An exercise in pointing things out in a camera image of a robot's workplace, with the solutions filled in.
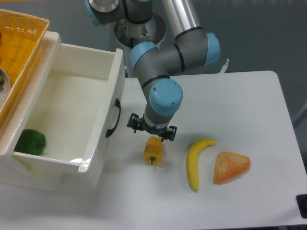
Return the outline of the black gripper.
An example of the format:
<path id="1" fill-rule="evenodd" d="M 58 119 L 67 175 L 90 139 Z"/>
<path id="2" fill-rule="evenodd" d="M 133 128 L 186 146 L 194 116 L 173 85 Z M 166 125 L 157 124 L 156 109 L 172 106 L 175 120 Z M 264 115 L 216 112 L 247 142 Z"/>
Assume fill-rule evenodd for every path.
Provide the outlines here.
<path id="1" fill-rule="evenodd" d="M 133 133 L 136 133 L 137 131 L 146 131 L 151 135 L 157 135 L 161 137 L 162 142 L 164 140 L 174 141 L 177 132 L 176 126 L 169 126 L 169 127 L 150 126 L 145 122 L 145 120 L 139 118 L 139 116 L 135 113 L 132 113 L 130 115 L 129 120 L 127 122 L 127 127 L 131 128 L 133 130 Z"/>

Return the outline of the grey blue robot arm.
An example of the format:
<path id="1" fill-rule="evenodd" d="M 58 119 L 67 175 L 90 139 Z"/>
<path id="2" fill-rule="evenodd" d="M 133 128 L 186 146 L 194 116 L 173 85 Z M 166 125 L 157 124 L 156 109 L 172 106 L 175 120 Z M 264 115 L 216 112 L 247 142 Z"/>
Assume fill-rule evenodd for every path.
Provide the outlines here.
<path id="1" fill-rule="evenodd" d="M 163 6 L 175 37 L 159 48 L 165 22 L 153 12 L 150 0 L 87 0 L 94 24 L 114 22 L 116 39 L 129 49 L 128 71 L 137 77 L 147 104 L 142 117 L 131 114 L 127 126 L 162 140 L 174 140 L 177 128 L 169 122 L 179 109 L 183 91 L 172 75 L 216 62 L 218 38 L 203 30 L 190 0 L 165 0 Z"/>

